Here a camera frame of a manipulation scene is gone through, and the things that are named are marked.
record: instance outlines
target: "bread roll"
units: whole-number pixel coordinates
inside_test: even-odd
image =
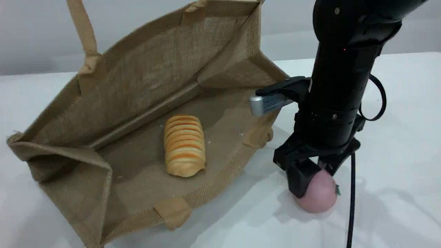
[[[164,128],[165,164],[169,174],[191,177],[205,169],[205,140],[201,122],[191,115],[175,115]]]

